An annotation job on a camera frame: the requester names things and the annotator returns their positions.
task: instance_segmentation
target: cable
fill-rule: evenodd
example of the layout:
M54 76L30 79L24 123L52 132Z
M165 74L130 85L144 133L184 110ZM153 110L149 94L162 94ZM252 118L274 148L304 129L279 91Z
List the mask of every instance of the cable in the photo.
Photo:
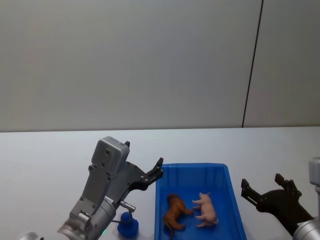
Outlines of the cable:
M129 224L129 223L132 222L132 219L133 219L133 217L132 217L132 212L131 212L131 211L129 211L129 214L130 214L130 219L127 220L127 221L112 220L111 222L112 222L112 223L117 223L117 224Z

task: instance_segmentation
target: gray robot arm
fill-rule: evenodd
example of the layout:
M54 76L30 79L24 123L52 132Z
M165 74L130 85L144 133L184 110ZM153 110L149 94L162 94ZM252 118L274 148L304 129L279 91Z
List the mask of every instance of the gray robot arm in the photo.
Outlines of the gray robot arm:
M20 240L97 240L113 221L119 206L134 212L136 208L124 199L130 191L144 191L163 176L163 159L145 173L127 161L129 147L128 141L123 144L110 136L100 139L83 193L57 231L59 234L46 238L31 232Z

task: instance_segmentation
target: black line on wall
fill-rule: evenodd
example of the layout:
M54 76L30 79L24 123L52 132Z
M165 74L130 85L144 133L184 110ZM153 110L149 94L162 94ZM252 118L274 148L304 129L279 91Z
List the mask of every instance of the black line on wall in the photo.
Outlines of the black line on wall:
M246 99L245 99L244 112L243 112L243 119L242 119L242 128L244 127L244 124L245 124L245 117L246 117L247 103L248 103L248 97L249 97L249 89L250 89L250 83L251 83L252 71L253 71L253 69L254 69L255 56L256 56L256 49L257 49L257 42L258 42L259 29L260 29L260 22L261 22L261 16L262 16L262 9L263 9L263 7L264 7L264 0L262 0L262 1L261 1L260 15L259 15L259 22L258 22L258 28L257 28L257 30L256 30L255 43L254 43L254 50L253 50L253 57L252 57L251 70L250 70L250 77L249 77L249 84L248 84L248 90L246 91Z

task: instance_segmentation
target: metal cylinder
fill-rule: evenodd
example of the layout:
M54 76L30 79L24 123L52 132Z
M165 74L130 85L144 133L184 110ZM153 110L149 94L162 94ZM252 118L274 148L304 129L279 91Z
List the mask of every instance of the metal cylinder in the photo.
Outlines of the metal cylinder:
M65 235L54 232L46 236L38 236L35 232L29 232L22 236L19 240L68 240Z
M320 187L315 186L315 191L318 194L318 218L320 217Z
M320 240L320 222L315 219L303 222L295 230L293 240Z
M133 213L135 210L136 210L136 207L131 205L130 203L127 203L125 201L121 201L120 202L120 206L125 208L125 209L128 209L129 212Z
M88 231L87 240L97 240L116 216L112 200L105 197L96 213L92 216L92 228Z
M58 230L58 233L67 236L70 240L97 240L116 216L116 209L112 202L111 199L107 197L104 198L100 207L92 216L90 226L85 232L65 223Z

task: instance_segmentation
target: blue plastic tray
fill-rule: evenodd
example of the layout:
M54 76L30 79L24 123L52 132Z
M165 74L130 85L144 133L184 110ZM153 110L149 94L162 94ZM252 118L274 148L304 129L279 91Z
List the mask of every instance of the blue plastic tray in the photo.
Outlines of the blue plastic tray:
M174 240L246 240L228 167L218 163L164 164L164 174L156 182L155 191L155 240L168 240L170 232L163 217L168 211L167 195L178 194L188 209L192 200L199 199L199 192L208 193L215 208L218 224L214 227L197 228L202 221L192 216L178 220L186 224L185 230L174 231Z

